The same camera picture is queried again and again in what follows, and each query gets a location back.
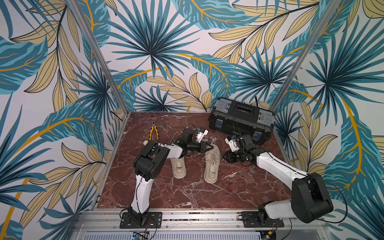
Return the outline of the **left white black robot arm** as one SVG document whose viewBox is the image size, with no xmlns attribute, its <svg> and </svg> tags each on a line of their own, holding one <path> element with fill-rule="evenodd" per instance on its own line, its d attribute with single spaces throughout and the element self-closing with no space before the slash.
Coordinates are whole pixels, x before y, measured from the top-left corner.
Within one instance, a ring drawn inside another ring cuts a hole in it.
<svg viewBox="0 0 384 240">
<path fill-rule="evenodd" d="M 160 174 L 167 159 L 181 159 L 188 152 L 205 153 L 214 149 L 214 146 L 203 141 L 203 137 L 208 133 L 204 128 L 185 128 L 180 137 L 169 145 L 155 140 L 144 141 L 144 148 L 134 161 L 137 183 L 133 202 L 128 207 L 132 220 L 140 225 L 146 222 L 153 181 Z"/>
</svg>

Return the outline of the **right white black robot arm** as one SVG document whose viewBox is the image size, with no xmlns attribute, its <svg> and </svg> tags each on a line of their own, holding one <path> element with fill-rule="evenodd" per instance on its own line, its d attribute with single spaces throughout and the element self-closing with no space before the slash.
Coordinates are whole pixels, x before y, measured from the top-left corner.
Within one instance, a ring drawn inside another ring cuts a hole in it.
<svg viewBox="0 0 384 240">
<path fill-rule="evenodd" d="M 296 218 L 308 224 L 334 210 L 321 175 L 298 170 L 267 150 L 258 148 L 250 135 L 227 137 L 225 142 L 230 147 L 224 155 L 228 163 L 249 162 L 272 174 L 291 190 L 289 200 L 272 201 L 259 206 L 256 219 L 260 225 L 281 218 Z"/>
</svg>

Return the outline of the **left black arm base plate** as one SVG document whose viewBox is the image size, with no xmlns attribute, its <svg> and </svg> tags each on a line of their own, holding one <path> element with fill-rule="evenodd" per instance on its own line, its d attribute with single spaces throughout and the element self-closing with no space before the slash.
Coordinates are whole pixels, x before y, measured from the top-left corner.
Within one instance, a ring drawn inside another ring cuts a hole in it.
<svg viewBox="0 0 384 240">
<path fill-rule="evenodd" d="M 162 212 L 148 212 L 140 215 L 136 212 L 124 212 L 120 229 L 158 229 L 162 226 Z"/>
</svg>

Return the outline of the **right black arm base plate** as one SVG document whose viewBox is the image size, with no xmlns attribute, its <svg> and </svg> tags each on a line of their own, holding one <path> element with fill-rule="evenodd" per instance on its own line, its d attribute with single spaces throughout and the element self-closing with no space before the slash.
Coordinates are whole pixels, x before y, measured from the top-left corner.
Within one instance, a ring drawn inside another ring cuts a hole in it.
<svg viewBox="0 0 384 240">
<path fill-rule="evenodd" d="M 271 219 L 264 212 L 241 212 L 238 220 L 245 228 L 280 228 L 284 227 L 281 219 Z"/>
</svg>

